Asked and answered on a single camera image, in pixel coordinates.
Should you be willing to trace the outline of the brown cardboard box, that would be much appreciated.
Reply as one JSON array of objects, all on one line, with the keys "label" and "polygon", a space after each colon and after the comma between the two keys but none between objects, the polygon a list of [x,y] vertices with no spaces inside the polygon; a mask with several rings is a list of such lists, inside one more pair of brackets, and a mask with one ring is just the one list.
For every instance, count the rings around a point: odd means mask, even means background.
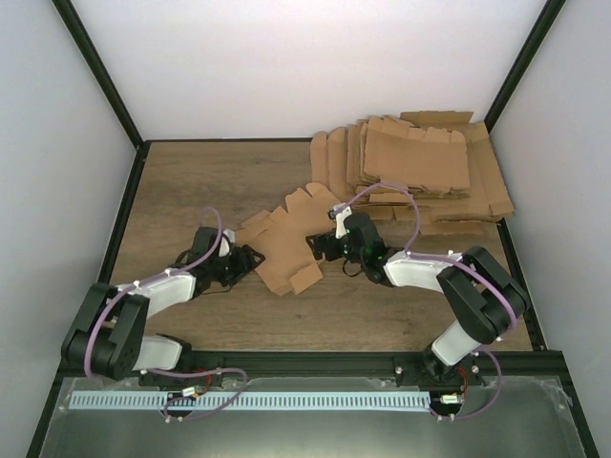
[{"label": "brown cardboard box", "polygon": [[271,292],[298,295],[323,278],[306,238],[335,228],[327,212],[338,202],[325,185],[310,182],[287,195],[285,206],[242,223],[237,243],[264,255],[256,272]]}]

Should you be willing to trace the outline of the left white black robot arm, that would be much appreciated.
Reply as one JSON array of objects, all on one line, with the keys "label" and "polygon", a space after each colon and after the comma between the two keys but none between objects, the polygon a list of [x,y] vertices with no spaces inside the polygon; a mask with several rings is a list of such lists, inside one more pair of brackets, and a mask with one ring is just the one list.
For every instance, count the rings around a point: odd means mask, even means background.
[{"label": "left white black robot arm", "polygon": [[62,360],[116,381],[132,372],[160,371],[173,385],[185,385],[195,374],[194,360],[185,355],[189,344],[146,337],[148,319],[198,298],[214,283],[230,291],[264,260],[249,245],[239,246],[234,231],[201,227],[191,247],[161,273],[119,286],[93,284],[61,346]]}]

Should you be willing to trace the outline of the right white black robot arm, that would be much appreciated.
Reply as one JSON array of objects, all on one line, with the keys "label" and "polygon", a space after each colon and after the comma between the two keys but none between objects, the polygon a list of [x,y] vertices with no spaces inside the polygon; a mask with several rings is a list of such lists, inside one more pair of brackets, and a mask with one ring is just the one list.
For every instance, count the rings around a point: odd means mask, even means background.
[{"label": "right white black robot arm", "polygon": [[448,383],[465,357],[516,327],[531,300],[489,251],[415,253],[386,245],[369,215],[336,217],[336,228],[305,241],[315,260],[359,265],[359,272],[386,287],[415,287],[444,295],[454,322],[421,356],[421,370],[438,385]]}]

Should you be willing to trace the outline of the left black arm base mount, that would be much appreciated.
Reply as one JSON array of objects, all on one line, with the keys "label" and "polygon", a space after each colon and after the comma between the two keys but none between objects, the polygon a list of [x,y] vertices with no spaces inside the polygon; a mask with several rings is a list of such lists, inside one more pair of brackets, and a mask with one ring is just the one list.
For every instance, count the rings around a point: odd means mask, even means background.
[{"label": "left black arm base mount", "polygon": [[137,378],[140,386],[159,387],[167,389],[185,388],[191,385],[220,386],[223,376],[216,372],[195,377],[195,374],[200,374],[212,370],[212,366],[202,364],[180,363],[177,368],[163,371],[148,371],[145,374],[140,374]]}]

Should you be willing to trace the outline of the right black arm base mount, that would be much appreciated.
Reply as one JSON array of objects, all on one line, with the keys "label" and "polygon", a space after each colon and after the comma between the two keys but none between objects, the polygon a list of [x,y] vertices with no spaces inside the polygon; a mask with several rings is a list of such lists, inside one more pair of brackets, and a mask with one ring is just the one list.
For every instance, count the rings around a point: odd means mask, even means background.
[{"label": "right black arm base mount", "polygon": [[425,352],[400,353],[392,358],[398,385],[418,386],[426,390],[460,388],[464,382],[468,386],[481,385],[483,380],[472,371],[472,362],[464,359],[458,364],[446,366]]}]

